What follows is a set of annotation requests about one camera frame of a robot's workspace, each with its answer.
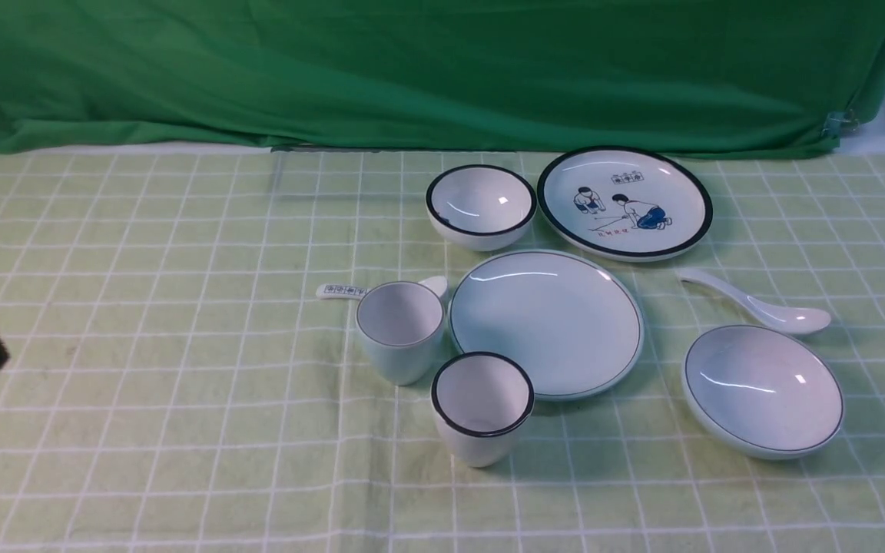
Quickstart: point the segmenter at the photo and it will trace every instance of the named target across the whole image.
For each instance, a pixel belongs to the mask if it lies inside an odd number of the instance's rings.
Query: white cup
[[[443,339],[443,301],[420,283],[384,283],[357,305],[357,329],[376,371],[398,386],[426,374]]]
[[[449,452],[474,468],[509,454],[535,406],[531,380],[519,364],[496,353],[464,353],[433,380],[436,430]]]

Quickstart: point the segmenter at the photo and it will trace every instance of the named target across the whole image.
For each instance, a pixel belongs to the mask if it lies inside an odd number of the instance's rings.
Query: decorated plate
[[[566,240],[618,261],[677,256],[712,224],[712,200],[695,175],[666,157],[628,147],[591,147],[556,158],[538,181],[538,203]]]

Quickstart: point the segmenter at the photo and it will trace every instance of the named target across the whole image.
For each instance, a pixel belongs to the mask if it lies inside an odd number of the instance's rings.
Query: white spoon
[[[429,288],[439,297],[443,297],[449,290],[449,281],[445,276],[430,276],[428,279],[419,280],[422,286]],[[361,299],[371,288],[349,286],[349,284],[320,284],[317,288],[317,298],[320,299]]]
[[[678,269],[675,271],[679,280],[686,283],[698,283],[709,286],[713,290],[737,302],[757,321],[768,329],[775,329],[789,335],[809,335],[824,329],[832,322],[832,316],[821,309],[807,307],[784,307],[760,301],[712,274],[699,269]]]

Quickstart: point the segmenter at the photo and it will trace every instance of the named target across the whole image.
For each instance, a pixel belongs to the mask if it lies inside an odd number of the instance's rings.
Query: mug
[[[357,335],[376,371],[397,386],[422,378],[443,339],[446,309],[421,283],[384,283],[357,305]]]

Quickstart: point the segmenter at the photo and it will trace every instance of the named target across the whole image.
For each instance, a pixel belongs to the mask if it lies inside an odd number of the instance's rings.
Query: plate with illustration
[[[618,261],[677,256],[712,224],[712,200],[695,175],[632,147],[561,155],[538,181],[538,203],[570,243]]]
[[[617,277],[577,256],[523,250],[463,277],[449,301],[461,353],[498,353],[528,373],[535,398],[564,402],[604,392],[635,366],[640,308]]]

